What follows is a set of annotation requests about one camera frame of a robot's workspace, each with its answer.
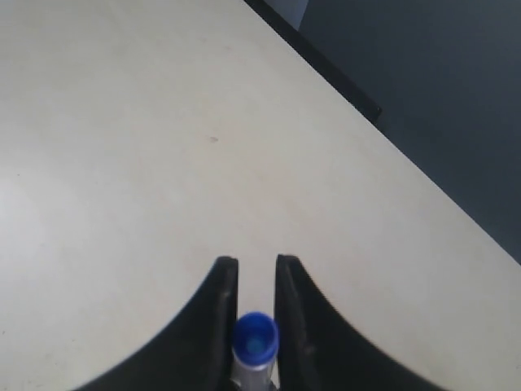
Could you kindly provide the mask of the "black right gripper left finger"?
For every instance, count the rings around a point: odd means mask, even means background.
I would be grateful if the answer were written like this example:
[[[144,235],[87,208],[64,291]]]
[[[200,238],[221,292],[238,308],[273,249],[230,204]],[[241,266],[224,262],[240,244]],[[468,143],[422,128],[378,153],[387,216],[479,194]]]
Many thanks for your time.
[[[215,260],[178,315],[135,354],[81,390],[232,390],[239,262]]]

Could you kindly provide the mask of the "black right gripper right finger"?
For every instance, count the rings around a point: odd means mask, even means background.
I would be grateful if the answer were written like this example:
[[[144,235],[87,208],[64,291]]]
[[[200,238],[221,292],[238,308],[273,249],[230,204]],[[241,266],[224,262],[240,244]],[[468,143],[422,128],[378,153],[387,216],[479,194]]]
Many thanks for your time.
[[[437,390],[378,349],[325,298],[298,257],[275,268],[282,390]]]

